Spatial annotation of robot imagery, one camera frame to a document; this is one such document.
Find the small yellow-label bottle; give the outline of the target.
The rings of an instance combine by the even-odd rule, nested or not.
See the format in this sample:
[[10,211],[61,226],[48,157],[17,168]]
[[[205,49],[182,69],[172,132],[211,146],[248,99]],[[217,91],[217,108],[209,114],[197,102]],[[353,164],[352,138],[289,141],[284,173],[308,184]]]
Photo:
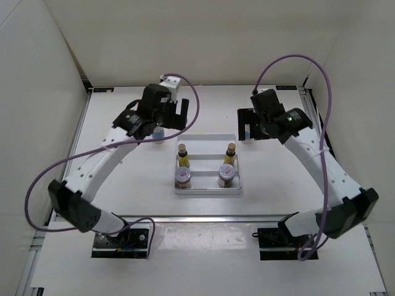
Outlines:
[[225,152],[225,158],[223,164],[234,165],[236,155],[236,144],[234,142],[229,143],[227,151]]
[[185,144],[181,143],[178,145],[178,164],[180,167],[189,168],[188,152]]

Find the short spice jar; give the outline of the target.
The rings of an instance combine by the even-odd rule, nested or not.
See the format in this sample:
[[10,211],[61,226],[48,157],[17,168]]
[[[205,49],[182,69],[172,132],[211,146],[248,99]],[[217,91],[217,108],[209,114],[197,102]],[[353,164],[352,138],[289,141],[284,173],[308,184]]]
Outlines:
[[179,167],[175,172],[175,188],[191,189],[191,171],[186,166]]
[[218,169],[218,185],[222,188],[229,188],[233,185],[236,170],[230,164],[223,164]]

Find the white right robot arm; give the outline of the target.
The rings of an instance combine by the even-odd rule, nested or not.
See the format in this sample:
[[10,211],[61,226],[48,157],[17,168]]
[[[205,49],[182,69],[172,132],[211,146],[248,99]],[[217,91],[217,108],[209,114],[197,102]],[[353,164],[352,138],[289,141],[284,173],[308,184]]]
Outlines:
[[378,201],[377,192],[363,189],[320,147],[320,136],[301,109],[282,112],[269,120],[253,109],[239,109],[237,116],[240,140],[246,138],[246,126],[255,140],[279,140],[302,163],[324,195],[322,208],[290,214],[278,223],[280,244],[290,247],[299,237],[319,232],[337,239],[367,219]]

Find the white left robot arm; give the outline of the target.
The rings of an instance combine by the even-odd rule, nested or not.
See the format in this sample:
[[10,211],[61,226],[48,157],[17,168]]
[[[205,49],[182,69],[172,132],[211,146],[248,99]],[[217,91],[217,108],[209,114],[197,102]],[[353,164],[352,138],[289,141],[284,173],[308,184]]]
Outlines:
[[48,186],[55,211],[80,232],[93,231],[108,237],[116,247],[127,244],[130,225],[94,206],[96,193],[122,160],[142,142],[151,142],[154,128],[184,131],[189,101],[183,99],[181,112],[177,103],[165,96],[140,99],[130,103],[113,121],[99,148],[88,153],[86,160],[64,180],[53,180]]

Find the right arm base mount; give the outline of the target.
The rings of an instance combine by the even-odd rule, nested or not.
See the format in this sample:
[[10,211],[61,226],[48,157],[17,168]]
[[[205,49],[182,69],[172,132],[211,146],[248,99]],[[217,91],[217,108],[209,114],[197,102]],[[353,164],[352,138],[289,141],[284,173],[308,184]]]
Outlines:
[[265,221],[256,223],[256,230],[252,237],[257,239],[261,261],[287,261],[298,260],[298,253],[307,242],[305,255],[314,245],[314,237],[311,234],[303,234],[293,237],[285,229],[285,221],[296,213],[289,214],[280,221]]

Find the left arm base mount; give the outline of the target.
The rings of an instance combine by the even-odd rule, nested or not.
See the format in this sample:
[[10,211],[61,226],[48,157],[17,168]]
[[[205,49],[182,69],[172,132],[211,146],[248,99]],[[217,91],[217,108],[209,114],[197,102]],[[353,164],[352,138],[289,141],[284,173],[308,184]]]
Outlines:
[[91,258],[147,259],[151,246],[151,226],[138,223],[116,236],[96,234],[93,239]]

